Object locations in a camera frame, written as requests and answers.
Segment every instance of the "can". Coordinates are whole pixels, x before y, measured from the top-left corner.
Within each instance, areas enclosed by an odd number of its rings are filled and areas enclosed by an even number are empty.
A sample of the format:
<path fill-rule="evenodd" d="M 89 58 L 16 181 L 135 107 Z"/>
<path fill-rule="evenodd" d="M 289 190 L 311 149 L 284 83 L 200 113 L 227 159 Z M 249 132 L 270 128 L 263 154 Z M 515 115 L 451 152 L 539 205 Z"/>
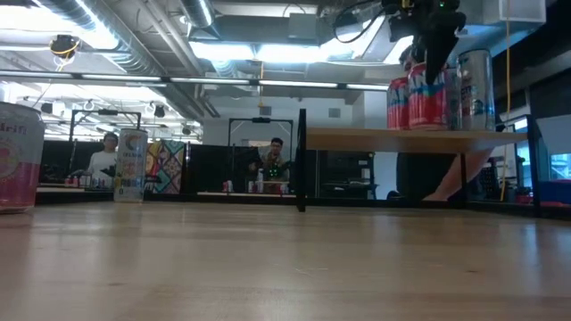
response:
<path fill-rule="evenodd" d="M 387 92 L 389 129 L 409 129 L 409 79 L 391 81 Z"/>
<path fill-rule="evenodd" d="M 444 73 L 446 83 L 446 107 L 448 129 L 462 129 L 462 109 L 460 108 L 460 78 L 457 68 L 449 68 Z"/>
<path fill-rule="evenodd" d="M 34 207 L 45 131 L 39 111 L 0 102 L 0 213 Z"/>
<path fill-rule="evenodd" d="M 446 130 L 446 90 L 444 73 L 436 76 L 433 85 L 426 82 L 426 64 L 412 67 L 409 73 L 409 127 L 413 130 Z"/>
<path fill-rule="evenodd" d="M 495 130 L 492 56 L 474 50 L 458 57 L 463 130 Z"/>
<path fill-rule="evenodd" d="M 114 179 L 116 202 L 143 201 L 147 141 L 144 130 L 123 128 L 120 131 Z"/>

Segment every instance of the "wooden table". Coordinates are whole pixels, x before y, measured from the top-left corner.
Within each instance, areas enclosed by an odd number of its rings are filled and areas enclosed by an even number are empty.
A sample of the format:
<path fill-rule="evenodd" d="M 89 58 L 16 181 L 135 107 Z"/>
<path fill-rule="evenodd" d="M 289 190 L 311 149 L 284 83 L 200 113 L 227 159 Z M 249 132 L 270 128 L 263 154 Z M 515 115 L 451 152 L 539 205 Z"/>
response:
<path fill-rule="evenodd" d="M 98 202 L 0 216 L 0 321 L 571 320 L 568 223 Z"/>
<path fill-rule="evenodd" d="M 308 128 L 306 110 L 300 110 L 298 121 L 298 144 L 296 153 L 297 208 L 305 211 L 306 171 L 305 153 L 308 149 L 347 152 L 417 152 L 451 153 L 460 156 L 463 199 L 461 206 L 468 204 L 468 182 L 466 154 L 490 150 L 506 144 L 515 144 L 527 140 L 530 151 L 535 151 L 537 135 L 535 122 L 527 117 L 528 132 L 497 133 L 480 131 L 401 131 L 359 128 Z M 530 152 L 532 167 L 533 195 L 535 214 L 541 214 L 539 178 L 537 173 L 537 155 Z"/>

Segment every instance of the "pink can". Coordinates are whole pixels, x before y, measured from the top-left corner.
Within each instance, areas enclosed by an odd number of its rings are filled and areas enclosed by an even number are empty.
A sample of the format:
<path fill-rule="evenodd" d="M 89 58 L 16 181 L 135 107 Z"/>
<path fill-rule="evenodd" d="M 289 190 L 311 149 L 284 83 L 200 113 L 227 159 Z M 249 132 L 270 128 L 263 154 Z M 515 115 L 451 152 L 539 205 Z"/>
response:
<path fill-rule="evenodd" d="M 387 91 L 389 129 L 409 129 L 409 79 L 391 81 Z"/>
<path fill-rule="evenodd" d="M 444 73 L 433 85 L 426 83 L 426 64 L 420 63 L 409 74 L 409 126 L 413 130 L 448 129 Z"/>
<path fill-rule="evenodd" d="M 0 102 L 0 213 L 34 207 L 45 130 L 39 111 Z"/>

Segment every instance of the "white shirt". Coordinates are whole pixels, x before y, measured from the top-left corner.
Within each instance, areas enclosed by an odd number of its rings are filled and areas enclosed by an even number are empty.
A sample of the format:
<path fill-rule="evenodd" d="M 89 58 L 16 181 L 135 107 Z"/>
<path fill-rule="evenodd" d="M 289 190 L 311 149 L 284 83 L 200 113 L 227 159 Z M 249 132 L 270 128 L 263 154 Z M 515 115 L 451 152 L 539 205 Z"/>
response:
<path fill-rule="evenodd" d="M 103 173 L 101 169 L 108 169 L 110 166 L 114 166 L 116 163 L 116 152 L 94 152 L 93 155 L 91 155 L 91 161 L 89 162 L 89 168 L 87 171 L 91 173 L 92 178 L 110 178 L 109 175 Z"/>

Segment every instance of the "desk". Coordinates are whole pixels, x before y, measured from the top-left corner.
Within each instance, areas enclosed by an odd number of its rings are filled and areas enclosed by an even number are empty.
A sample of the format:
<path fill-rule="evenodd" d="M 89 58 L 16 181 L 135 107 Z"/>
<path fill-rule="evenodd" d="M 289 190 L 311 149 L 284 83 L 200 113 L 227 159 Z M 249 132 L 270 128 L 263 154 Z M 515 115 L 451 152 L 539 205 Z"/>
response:
<path fill-rule="evenodd" d="M 298 144 L 295 166 L 298 182 L 296 190 L 298 210 L 305 211 L 306 168 L 305 153 L 308 149 L 348 152 L 430 152 L 458 154 L 462 167 L 463 207 L 468 203 L 466 153 L 493 149 L 506 144 L 527 140 L 529 143 L 532 180 L 534 181 L 534 210 L 541 212 L 539 179 L 537 175 L 536 141 L 534 119 L 525 116 L 528 132 L 496 133 L 482 131 L 400 131 L 359 128 L 307 128 L 306 110 L 300 110 L 298 121 Z"/>

